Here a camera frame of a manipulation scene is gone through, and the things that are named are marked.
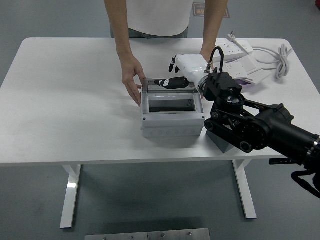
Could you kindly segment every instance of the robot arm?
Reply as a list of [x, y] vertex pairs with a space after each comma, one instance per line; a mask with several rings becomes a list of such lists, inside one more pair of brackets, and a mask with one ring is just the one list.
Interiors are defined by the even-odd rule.
[[[210, 72], [211, 61], [216, 50], [221, 55], [220, 68]], [[320, 137], [291, 124], [294, 117], [284, 107], [265, 105], [245, 99], [241, 94], [242, 86], [227, 73], [223, 72], [224, 54], [216, 47], [209, 63], [202, 55], [177, 55], [172, 59], [169, 70], [176, 64], [185, 81], [193, 82], [208, 101], [214, 101], [210, 116], [205, 120], [205, 128], [245, 153], [270, 147], [303, 165], [305, 172], [294, 172], [292, 179], [304, 189], [320, 198]], [[254, 116], [243, 106], [258, 109]], [[299, 178], [315, 174], [312, 188]]]

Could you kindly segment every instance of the white table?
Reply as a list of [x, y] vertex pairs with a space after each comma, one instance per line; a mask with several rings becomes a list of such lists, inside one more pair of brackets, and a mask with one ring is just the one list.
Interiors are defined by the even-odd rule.
[[[283, 39], [247, 39], [252, 46], [277, 50]], [[176, 54], [198, 54], [202, 39], [132, 39], [134, 55], [147, 78], [169, 73]], [[272, 58], [255, 52], [265, 60]], [[290, 72], [274, 74], [243, 95], [267, 105], [283, 103], [293, 124], [320, 133], [320, 95], [295, 52]], [[249, 154], [222, 153], [206, 136], [142, 137], [140, 108], [121, 83], [121, 67], [111, 38], [28, 38], [0, 89], [0, 166], [62, 165], [69, 182], [61, 228], [71, 228], [81, 165], [233, 160], [244, 212], [256, 218], [245, 166], [252, 159], [281, 158], [270, 148]], [[212, 102], [203, 101], [206, 118]]]

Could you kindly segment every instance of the power plug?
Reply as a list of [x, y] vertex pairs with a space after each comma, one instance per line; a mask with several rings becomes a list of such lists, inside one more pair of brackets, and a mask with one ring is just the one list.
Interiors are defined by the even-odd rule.
[[236, 46], [238, 46], [242, 51], [244, 51], [247, 55], [249, 55], [249, 52], [247, 52], [247, 49], [245, 47], [242, 47], [241, 44], [236, 39], [236, 36], [234, 34], [234, 31], [232, 31], [230, 34], [226, 36], [226, 39], [230, 42], [234, 43]]

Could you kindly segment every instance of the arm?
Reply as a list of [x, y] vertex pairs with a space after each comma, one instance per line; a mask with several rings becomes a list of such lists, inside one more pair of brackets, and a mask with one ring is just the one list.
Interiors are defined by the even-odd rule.
[[135, 103], [140, 106], [141, 95], [138, 89], [141, 88], [141, 85], [135, 84], [134, 76], [138, 75], [141, 83], [146, 76], [140, 62], [135, 58], [131, 50], [127, 0], [104, 0], [104, 3], [114, 33], [116, 52], [121, 62], [122, 83]]
[[200, 54], [208, 62], [216, 45], [228, 0], [205, 0], [203, 43]]

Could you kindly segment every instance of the black cable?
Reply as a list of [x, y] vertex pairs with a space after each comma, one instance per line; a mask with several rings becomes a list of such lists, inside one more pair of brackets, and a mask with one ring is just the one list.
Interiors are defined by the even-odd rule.
[[220, 73], [222, 74], [222, 68], [223, 68], [223, 66], [224, 66], [225, 54], [224, 54], [224, 51], [222, 51], [221, 47], [216, 46], [216, 47], [213, 49], [213, 51], [212, 51], [212, 53], [211, 53], [211, 57], [210, 57], [209, 63], [210, 63], [210, 64], [212, 63], [212, 60], [213, 60], [213, 58], [214, 58], [214, 54], [215, 54], [216, 50], [219, 51], [219, 54], [220, 54], [220, 56], [221, 56], [221, 59], [220, 59], [220, 68], [219, 68], [219, 70], [220, 70]]

